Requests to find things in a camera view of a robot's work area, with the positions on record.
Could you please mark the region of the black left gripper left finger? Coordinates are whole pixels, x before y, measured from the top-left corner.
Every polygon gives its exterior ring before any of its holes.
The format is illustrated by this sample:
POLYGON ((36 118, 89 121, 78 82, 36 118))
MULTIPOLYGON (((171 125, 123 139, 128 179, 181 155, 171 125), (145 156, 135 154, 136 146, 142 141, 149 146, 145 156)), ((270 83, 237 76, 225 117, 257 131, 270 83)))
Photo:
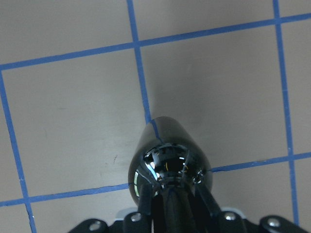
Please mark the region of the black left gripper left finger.
POLYGON ((152 216, 153 186, 150 183, 144 184, 139 193, 138 212, 146 217, 152 216))

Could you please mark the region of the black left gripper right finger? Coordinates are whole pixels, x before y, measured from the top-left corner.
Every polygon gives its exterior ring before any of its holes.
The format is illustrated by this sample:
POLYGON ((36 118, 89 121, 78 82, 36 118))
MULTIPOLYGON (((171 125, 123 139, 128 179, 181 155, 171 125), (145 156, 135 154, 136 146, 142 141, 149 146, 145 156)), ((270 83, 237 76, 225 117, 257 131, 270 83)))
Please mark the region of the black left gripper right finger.
POLYGON ((216 218, 221 213, 221 208, 217 201, 203 183, 195 185, 195 194, 202 201, 204 208, 211 218, 216 218))

